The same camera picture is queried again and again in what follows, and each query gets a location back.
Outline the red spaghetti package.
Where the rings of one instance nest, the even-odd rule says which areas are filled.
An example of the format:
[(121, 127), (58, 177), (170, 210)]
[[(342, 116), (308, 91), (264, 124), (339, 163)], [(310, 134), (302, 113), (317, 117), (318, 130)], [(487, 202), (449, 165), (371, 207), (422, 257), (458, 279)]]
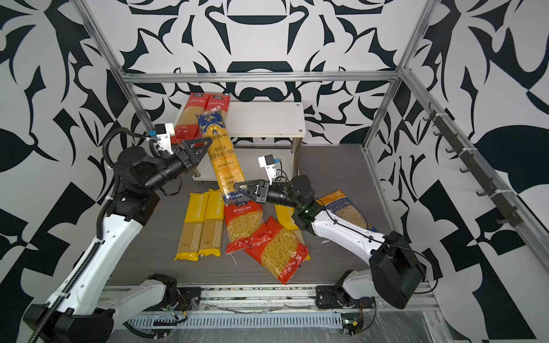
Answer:
[(226, 94), (210, 94), (205, 111), (223, 111), (228, 112), (231, 97)]
[(187, 104), (182, 110), (177, 124), (174, 126), (172, 144), (181, 144), (185, 140), (196, 139), (199, 135), (198, 117), (205, 112), (210, 95), (205, 93), (191, 93)]

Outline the orange blue spaghetti package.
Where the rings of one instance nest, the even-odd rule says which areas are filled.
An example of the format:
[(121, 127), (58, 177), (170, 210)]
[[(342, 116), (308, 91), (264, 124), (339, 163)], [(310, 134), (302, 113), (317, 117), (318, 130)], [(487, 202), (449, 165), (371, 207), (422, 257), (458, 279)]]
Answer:
[(224, 203), (233, 205), (243, 202), (243, 196), (235, 190), (234, 185), (244, 182), (245, 178), (227, 132), (223, 114), (221, 107), (213, 107), (197, 119), (201, 136), (212, 139), (208, 154)]

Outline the red fusilli bag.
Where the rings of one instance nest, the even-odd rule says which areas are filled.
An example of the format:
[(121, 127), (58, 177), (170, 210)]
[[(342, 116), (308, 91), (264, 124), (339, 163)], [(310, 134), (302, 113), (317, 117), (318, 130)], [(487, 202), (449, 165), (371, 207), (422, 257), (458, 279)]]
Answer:
[(293, 230), (284, 228), (273, 217), (267, 221), (266, 228), (271, 240), (244, 251), (278, 281), (287, 284), (309, 256), (309, 249), (299, 242)]
[(258, 243), (256, 232), (263, 226), (263, 208), (256, 202), (242, 202), (225, 207), (224, 218), (229, 243), (227, 254)]

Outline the orange blue pasta bag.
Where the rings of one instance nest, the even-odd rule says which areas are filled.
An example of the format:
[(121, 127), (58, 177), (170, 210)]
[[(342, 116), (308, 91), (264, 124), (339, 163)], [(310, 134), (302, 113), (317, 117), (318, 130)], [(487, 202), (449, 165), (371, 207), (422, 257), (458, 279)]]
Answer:
[(318, 200), (320, 204), (324, 204), (327, 210), (330, 210), (334, 215), (341, 219), (352, 223), (365, 230), (376, 232), (376, 228), (358, 211), (357, 207), (350, 199), (341, 191), (337, 190)]

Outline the yellow pastatime spaghetti package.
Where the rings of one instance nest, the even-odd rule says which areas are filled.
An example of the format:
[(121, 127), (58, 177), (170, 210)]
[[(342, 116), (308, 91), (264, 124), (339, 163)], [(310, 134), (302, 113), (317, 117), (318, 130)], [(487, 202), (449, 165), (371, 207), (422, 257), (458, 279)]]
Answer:
[(199, 255), (220, 257), (224, 227), (224, 200), (220, 190), (209, 190)]

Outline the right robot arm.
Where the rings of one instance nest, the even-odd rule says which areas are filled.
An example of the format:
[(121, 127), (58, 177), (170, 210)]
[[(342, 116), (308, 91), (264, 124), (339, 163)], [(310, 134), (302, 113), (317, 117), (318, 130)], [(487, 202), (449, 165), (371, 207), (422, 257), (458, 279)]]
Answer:
[(353, 253), (368, 270), (350, 271), (341, 279), (340, 294), (353, 300), (379, 296), (403, 310), (425, 278), (425, 267), (403, 235), (363, 229), (334, 214), (318, 201), (305, 175), (290, 182), (238, 182), (235, 190), (249, 200), (292, 207), (299, 229), (325, 238)]

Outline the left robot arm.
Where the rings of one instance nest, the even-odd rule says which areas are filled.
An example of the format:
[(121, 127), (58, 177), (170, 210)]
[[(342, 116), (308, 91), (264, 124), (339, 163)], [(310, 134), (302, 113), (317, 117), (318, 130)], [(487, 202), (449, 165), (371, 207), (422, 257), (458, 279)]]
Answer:
[(102, 152), (116, 177), (114, 192), (97, 218), (96, 237), (69, 276), (46, 303), (25, 312), (30, 342), (105, 342), (141, 311), (177, 305), (177, 281), (164, 274), (153, 274), (115, 300), (100, 302), (100, 295), (159, 203), (157, 190), (197, 167), (211, 144), (210, 138), (183, 141), (165, 158), (130, 147), (113, 161), (105, 141)]

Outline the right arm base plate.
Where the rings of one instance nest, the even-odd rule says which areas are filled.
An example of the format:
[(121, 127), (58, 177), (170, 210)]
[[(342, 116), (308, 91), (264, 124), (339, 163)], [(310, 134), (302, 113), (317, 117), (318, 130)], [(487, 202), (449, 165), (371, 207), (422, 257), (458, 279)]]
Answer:
[(363, 297), (355, 300), (342, 287), (334, 285), (317, 286), (315, 288), (315, 305), (321, 310), (351, 309), (358, 310), (360, 306), (367, 309), (374, 307), (374, 297)]

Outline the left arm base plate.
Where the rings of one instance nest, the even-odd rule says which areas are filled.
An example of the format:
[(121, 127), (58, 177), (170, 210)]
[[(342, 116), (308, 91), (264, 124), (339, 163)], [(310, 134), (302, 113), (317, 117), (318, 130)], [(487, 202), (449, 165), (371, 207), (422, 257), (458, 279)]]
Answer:
[(170, 306), (176, 311), (191, 310), (200, 304), (201, 294), (201, 287), (167, 287), (162, 307)]

